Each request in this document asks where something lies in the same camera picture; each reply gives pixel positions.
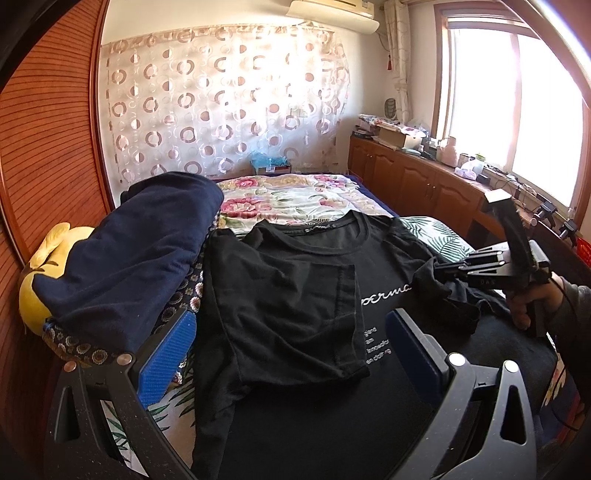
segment white cursive lettering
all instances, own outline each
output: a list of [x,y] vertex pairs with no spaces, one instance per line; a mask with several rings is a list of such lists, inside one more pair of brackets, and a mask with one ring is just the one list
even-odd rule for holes
[[410,291],[412,289],[413,288],[410,285],[406,284],[403,287],[396,288],[395,290],[391,290],[387,293],[378,293],[378,294],[374,293],[370,297],[367,297],[366,299],[361,300],[361,305],[363,305],[365,307],[366,305],[369,305],[370,303],[377,303],[382,299],[385,300],[385,299],[390,298],[393,295],[400,295],[401,293],[404,293],[406,291]]

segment gray sleeve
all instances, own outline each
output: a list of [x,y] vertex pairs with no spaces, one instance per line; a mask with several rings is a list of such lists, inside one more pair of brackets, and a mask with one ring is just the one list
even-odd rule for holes
[[563,279],[567,299],[546,321],[566,367],[572,374],[583,401],[591,404],[591,289]]

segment air conditioner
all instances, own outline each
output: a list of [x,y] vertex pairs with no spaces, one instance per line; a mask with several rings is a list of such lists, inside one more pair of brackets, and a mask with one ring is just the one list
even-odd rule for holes
[[359,33],[374,33],[374,4],[363,0],[295,0],[288,17],[304,18]]

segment floral bedsheet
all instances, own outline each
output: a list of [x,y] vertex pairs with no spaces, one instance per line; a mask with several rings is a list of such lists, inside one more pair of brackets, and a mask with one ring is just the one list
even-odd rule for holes
[[[224,181],[220,187],[225,201],[219,226],[231,228],[236,234],[248,233],[264,218],[285,224],[313,223],[338,219],[351,209],[368,215],[390,216],[376,202],[360,193],[355,182],[341,175],[243,177]],[[438,220],[407,217],[401,218],[401,221],[449,261],[459,261],[473,251],[458,234]],[[558,376],[554,377],[549,395]],[[193,372],[190,370],[183,385],[169,391],[159,403],[148,409],[163,435],[188,466],[193,461],[191,454],[195,441],[194,396]],[[145,474],[112,405],[103,402],[103,410],[126,464]]]
[[220,182],[224,193],[218,226],[245,235],[261,220],[282,225],[330,222],[350,210],[388,215],[343,175],[241,177]]

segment human hand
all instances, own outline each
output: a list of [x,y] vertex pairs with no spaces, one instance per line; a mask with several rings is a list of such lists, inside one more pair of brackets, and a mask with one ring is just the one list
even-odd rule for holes
[[[564,288],[561,277],[552,273],[552,278],[560,285],[560,288]],[[541,300],[547,313],[556,312],[564,298],[560,288],[551,281],[544,285],[530,285],[519,292],[504,292],[515,326],[521,330],[527,330],[530,327],[531,319],[527,315],[527,304],[534,300]]]

